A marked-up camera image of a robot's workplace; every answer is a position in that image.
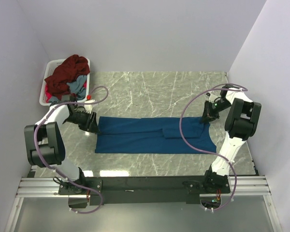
clothes pile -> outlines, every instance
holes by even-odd
[[[73,55],[59,65],[54,73],[45,79],[46,102],[56,102],[66,94],[74,94],[77,100],[86,97],[88,61],[85,57]]]

gray cloth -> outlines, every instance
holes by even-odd
[[[70,87],[70,92],[76,94],[77,100],[82,100],[86,97],[86,88],[83,87],[87,80],[87,75],[80,75],[76,79],[76,81],[67,83],[67,85]],[[58,102],[59,99],[55,96],[52,96],[48,102]]]

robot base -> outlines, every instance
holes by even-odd
[[[200,204],[200,194],[230,193],[227,179],[222,188],[208,188],[207,179],[197,176],[144,176],[144,177],[85,177],[86,186],[100,191],[104,204],[108,203],[169,203]],[[59,195],[75,195],[60,188]],[[89,205],[99,205],[100,197],[89,193]],[[86,198],[69,199],[70,208],[85,208]]]

metal frame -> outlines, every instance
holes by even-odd
[[[24,201],[23,197],[15,198],[4,232],[13,232],[15,230],[15,226],[18,220],[18,216],[19,216],[23,201]]]
[[[229,177],[229,183],[231,186],[234,185],[234,176]],[[86,195],[58,195],[58,190],[59,184],[52,178],[22,178],[5,232],[14,231],[24,198],[86,198]],[[215,196],[215,194],[200,194],[200,197],[204,196]],[[274,232],[283,231],[265,176],[238,176],[235,196],[264,196]]]
[[[274,232],[283,232],[272,196],[263,196]]]

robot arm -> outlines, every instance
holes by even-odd
[[[238,89],[231,85],[223,88]],[[231,108],[225,122],[226,137],[219,154],[234,161],[241,146],[256,131],[261,104],[253,102],[243,92],[223,90],[220,97],[210,94],[209,100],[204,104],[201,122],[214,121],[219,118],[219,112],[228,107]],[[222,188],[226,183],[229,170],[229,164],[221,157],[217,157],[205,173],[208,186],[216,189]]]
[[[58,101],[50,106],[47,114],[54,110],[54,107],[69,100],[69,97],[63,96],[63,101]],[[76,105],[62,105],[55,109],[53,114],[44,122],[38,131],[39,148],[46,162],[51,166],[55,166],[61,173],[65,174],[69,179],[77,184],[84,185],[85,177],[83,171],[76,167],[65,157],[65,148],[59,128],[66,121],[78,124],[79,129],[92,133],[100,133],[96,113],[92,111],[92,105],[84,105],[84,107],[77,107]],[[45,119],[44,116],[35,125],[25,127],[25,142],[27,149],[28,161],[31,165],[37,165],[41,168],[45,167],[41,162],[33,141],[33,133],[38,124]],[[67,188],[73,188],[67,181],[63,180],[63,185]],[[80,189],[74,189],[74,192],[79,192]]]

